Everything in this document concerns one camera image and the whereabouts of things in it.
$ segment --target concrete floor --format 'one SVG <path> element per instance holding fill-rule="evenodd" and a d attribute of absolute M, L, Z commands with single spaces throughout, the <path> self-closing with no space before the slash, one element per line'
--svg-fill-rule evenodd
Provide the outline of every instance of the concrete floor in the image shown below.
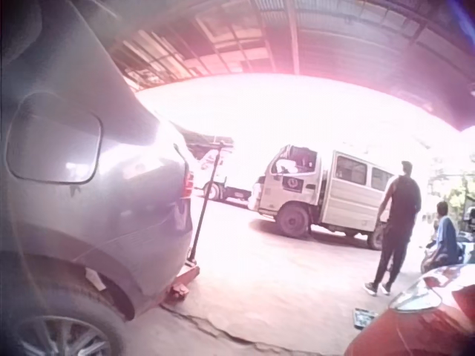
<path fill-rule="evenodd" d="M 196 226 L 203 200 L 193 204 Z M 408 253 L 393 294 L 419 276 L 419 254 Z M 358 334 L 353 309 L 381 313 L 391 301 L 361 287 L 379 261 L 365 241 L 282 237 L 235 204 L 208 204 L 197 261 L 183 303 L 128 324 L 130 355 L 342 355 Z"/>

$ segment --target metal roof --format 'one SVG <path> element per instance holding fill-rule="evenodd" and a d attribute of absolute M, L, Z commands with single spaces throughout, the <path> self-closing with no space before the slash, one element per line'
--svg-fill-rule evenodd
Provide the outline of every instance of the metal roof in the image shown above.
<path fill-rule="evenodd" d="M 109 0 L 107 21 L 87 18 L 135 90 L 227 73 L 317 76 L 398 96 L 463 129 L 475 125 L 475 43 L 455 3 Z"/>

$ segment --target bright sky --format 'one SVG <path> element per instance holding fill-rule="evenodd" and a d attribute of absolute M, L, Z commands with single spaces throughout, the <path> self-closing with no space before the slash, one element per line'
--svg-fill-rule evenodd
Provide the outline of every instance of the bright sky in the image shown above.
<path fill-rule="evenodd" d="M 400 99 L 314 77 L 216 76 L 144 90 L 137 97 L 150 111 L 198 133 L 230 136 L 253 147 L 369 146 L 376 162 L 399 171 L 401 160 L 410 160 L 422 179 L 434 152 L 451 157 L 459 168 L 466 160 L 460 153 L 475 141 L 475 130 L 462 140 L 449 124 Z M 428 152 L 415 138 L 434 149 Z"/>

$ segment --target black tank top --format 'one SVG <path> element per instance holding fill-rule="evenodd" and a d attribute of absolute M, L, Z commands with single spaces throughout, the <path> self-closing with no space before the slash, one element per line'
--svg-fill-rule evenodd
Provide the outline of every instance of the black tank top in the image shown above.
<path fill-rule="evenodd" d="M 391 196 L 391 208 L 388 222 L 402 228 L 412 228 L 420 205 L 420 191 L 416 181 L 407 176 L 399 176 L 396 188 Z"/>

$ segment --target gray car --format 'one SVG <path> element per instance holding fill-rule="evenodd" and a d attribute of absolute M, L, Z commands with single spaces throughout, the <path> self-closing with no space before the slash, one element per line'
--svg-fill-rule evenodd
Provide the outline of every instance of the gray car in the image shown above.
<path fill-rule="evenodd" d="M 71 3 L 3 1 L 1 45 L 1 332 L 121 355 L 185 262 L 189 152 Z"/>

